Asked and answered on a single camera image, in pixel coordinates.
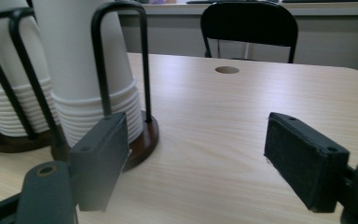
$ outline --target table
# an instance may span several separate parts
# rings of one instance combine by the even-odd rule
[[[142,62],[129,54],[143,93]],[[232,66],[236,74],[214,69]],[[153,154],[118,180],[106,213],[80,223],[339,223],[313,214],[263,156],[269,112],[303,120],[358,163],[358,71],[150,55]],[[26,172],[51,161],[49,148],[0,153],[0,201],[21,190]]]

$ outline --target wall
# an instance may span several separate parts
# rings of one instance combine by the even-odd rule
[[[299,28],[295,63],[343,66],[358,70],[358,15],[295,16]],[[138,19],[121,15],[128,51],[140,52]],[[204,44],[200,31],[200,15],[149,15],[149,52],[203,57]],[[244,55],[245,45],[222,45],[223,57]],[[286,62],[288,50],[252,45],[252,59]]]

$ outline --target table hole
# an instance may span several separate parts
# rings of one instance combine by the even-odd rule
[[[231,66],[221,66],[221,67],[216,67],[214,71],[223,74],[234,74],[234,73],[239,73],[240,69]]]

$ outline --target black metal wire holder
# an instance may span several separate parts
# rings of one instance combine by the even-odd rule
[[[97,8],[91,21],[91,36],[94,47],[95,64],[97,66],[98,81],[100,85],[101,99],[103,103],[103,113],[105,116],[111,114],[109,90],[106,81],[106,71],[103,58],[103,41],[101,36],[101,23],[103,17],[115,11],[133,10],[139,14],[142,41],[142,59],[144,66],[145,84],[145,122],[152,121],[151,100],[150,100],[150,79],[149,79],[149,58],[147,46],[147,19],[145,9],[141,4],[134,1],[120,1],[105,3]]]
[[[13,13],[13,11],[14,11],[13,9],[0,11],[0,19],[9,18],[11,16],[11,14]],[[30,121],[27,119],[27,117],[20,105],[20,102],[16,97],[16,94],[12,90],[10,83],[7,80],[7,76],[5,75],[5,72],[4,72],[1,64],[0,64],[0,83],[7,95],[8,100],[12,104],[14,110],[16,111],[17,116],[19,117],[19,120],[20,120],[22,126],[24,127],[24,130],[27,132],[28,138],[30,140],[35,139],[36,133],[35,133],[34,129],[32,128]]]
[[[34,9],[31,7],[19,8],[13,10],[13,12],[10,15],[10,21],[8,26],[10,36],[13,41],[14,47],[16,48],[16,51],[19,54],[25,73],[27,74],[30,84],[34,90],[34,95],[36,96],[36,99],[40,105],[40,108],[42,109],[43,115],[51,131],[54,144],[56,146],[62,146],[65,144],[65,141],[63,140],[62,134],[60,133],[60,130],[56,125],[55,120],[51,114],[50,108],[48,107],[48,102],[46,101],[42,88],[39,85],[39,81],[37,80],[34,67],[31,63],[27,50],[21,39],[20,22],[23,18],[29,16],[34,16]]]

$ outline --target chair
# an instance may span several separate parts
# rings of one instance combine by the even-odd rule
[[[212,58],[208,38],[289,47],[293,63],[297,23],[284,7],[270,2],[225,2],[212,4],[201,16],[205,57]]]

